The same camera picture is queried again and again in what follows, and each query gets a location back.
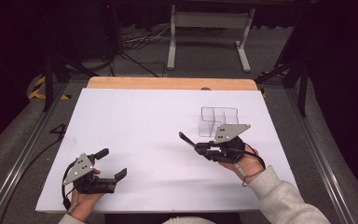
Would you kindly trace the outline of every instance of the hand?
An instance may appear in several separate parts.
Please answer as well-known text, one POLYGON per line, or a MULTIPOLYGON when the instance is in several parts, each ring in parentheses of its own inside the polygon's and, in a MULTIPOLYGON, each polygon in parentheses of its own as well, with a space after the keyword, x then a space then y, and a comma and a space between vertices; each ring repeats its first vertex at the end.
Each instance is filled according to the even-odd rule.
MULTIPOLYGON (((95 169, 94 174, 98 175, 101 171, 95 169)), ((71 217, 86 222, 87 218, 94 209, 94 205, 100 200, 104 194, 79 194, 76 189, 72 191, 71 206, 76 202, 75 209, 71 212, 71 217)))
MULTIPOLYGON (((245 147, 245 151, 254 153, 249 147, 245 147)), ((249 155, 243 155, 242 159, 237 162, 237 164, 240 166, 240 168, 247 174, 251 175, 246 178, 243 178, 241 173, 235 168, 233 163, 225 163, 225 162, 219 162, 220 165, 226 167, 228 170, 233 171, 242 181, 244 181, 246 184, 251 183, 254 179, 256 179, 261 172, 263 171, 263 165, 261 165, 260 161, 249 155)))

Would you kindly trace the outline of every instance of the wooden edge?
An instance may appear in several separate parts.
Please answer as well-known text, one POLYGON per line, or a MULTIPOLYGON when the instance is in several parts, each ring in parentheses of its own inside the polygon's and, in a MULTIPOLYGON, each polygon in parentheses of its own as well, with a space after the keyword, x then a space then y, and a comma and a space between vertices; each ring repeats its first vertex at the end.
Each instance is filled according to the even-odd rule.
POLYGON ((87 88, 132 90, 257 91, 251 79, 184 77, 92 77, 87 88))

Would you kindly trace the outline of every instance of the gray sleeve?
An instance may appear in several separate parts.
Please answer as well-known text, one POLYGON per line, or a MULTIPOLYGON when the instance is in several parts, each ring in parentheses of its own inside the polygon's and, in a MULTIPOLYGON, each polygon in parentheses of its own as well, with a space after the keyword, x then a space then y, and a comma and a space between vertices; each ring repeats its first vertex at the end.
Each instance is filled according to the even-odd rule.
POLYGON ((59 224, 84 224, 84 222, 81 222, 74 217, 69 216, 68 214, 65 214, 59 224))
POLYGON ((271 223, 330 223, 319 209, 304 202, 295 186, 280 180, 272 166, 248 187, 255 192, 260 211, 271 223))

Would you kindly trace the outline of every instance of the transparent container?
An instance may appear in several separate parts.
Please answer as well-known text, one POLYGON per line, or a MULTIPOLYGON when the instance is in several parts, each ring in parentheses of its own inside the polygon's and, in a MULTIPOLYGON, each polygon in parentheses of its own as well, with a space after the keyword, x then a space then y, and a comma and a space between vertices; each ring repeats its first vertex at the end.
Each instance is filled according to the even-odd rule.
POLYGON ((238 109, 231 107, 202 107, 199 123, 200 137, 214 137, 221 124, 238 124, 238 109))

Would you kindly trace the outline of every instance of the gray carpet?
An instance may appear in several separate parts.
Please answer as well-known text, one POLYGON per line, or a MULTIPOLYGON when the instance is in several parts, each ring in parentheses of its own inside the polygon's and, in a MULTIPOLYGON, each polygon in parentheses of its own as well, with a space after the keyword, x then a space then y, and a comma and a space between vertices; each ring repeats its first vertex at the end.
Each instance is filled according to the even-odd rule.
MULTIPOLYGON (((225 78, 255 78, 262 71, 272 69, 282 47, 291 33, 291 29, 252 29, 245 45, 251 73, 244 73, 234 41, 241 32, 225 30, 220 35, 210 35, 200 30, 185 30, 177 40, 176 64, 173 71, 165 70, 165 77, 225 77, 225 78)), ((127 53, 135 60, 145 64, 156 74, 162 74, 162 63, 166 63, 169 41, 161 39, 139 50, 127 53)), ((85 63, 93 66, 99 62, 85 63)), ((98 72, 109 75, 107 69, 98 72)), ((152 77, 136 63, 128 62, 117 56, 115 59, 115 74, 120 76, 152 77)), ((65 94, 72 99, 60 100, 41 138, 36 144, 34 156, 45 147, 57 140, 56 133, 50 130, 60 124, 68 124, 74 111, 77 97, 82 88, 86 87, 84 76, 74 76, 66 88, 65 94)), ((264 87, 265 98, 269 113, 289 164, 296 176, 300 193, 307 203, 318 207, 331 221, 340 223, 337 211, 331 202, 319 171, 310 155, 310 146, 296 118, 296 111, 289 105, 286 90, 278 84, 280 77, 275 77, 264 87)), ((13 120, 0 136, 0 186, 5 182, 7 174, 20 155, 28 137, 31 135, 38 118, 42 115, 44 101, 32 99, 31 103, 13 120)), ((358 182, 339 153, 334 139, 325 125, 320 108, 314 98, 311 83, 307 98, 307 120, 314 131, 315 141, 327 158, 337 182, 341 186, 344 198, 351 213, 358 223, 358 182)), ((51 164, 59 148, 59 144, 47 150, 28 170, 17 187, 7 208, 4 223, 57 223, 62 214, 45 214, 36 212, 35 206, 48 175, 51 164)), ((241 213, 242 223, 268 223, 259 211, 241 213)), ((104 223, 103 215, 92 215, 90 223, 104 223)))

